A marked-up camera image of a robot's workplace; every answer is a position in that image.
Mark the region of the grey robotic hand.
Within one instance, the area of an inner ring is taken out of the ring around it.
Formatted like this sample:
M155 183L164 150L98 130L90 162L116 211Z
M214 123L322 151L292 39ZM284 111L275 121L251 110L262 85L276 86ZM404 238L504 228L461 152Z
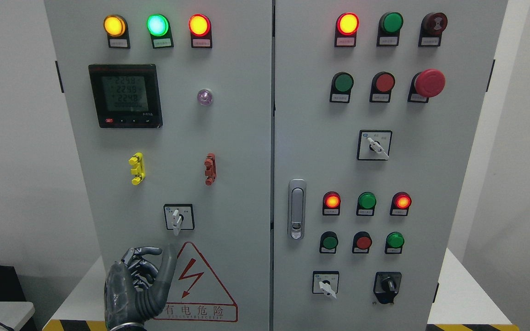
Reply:
M106 327L155 318L164 310L173 280L177 256L172 244L164 248L130 248L109 269L105 281L104 308ZM138 280L152 277L153 283L141 291L135 289L131 272Z

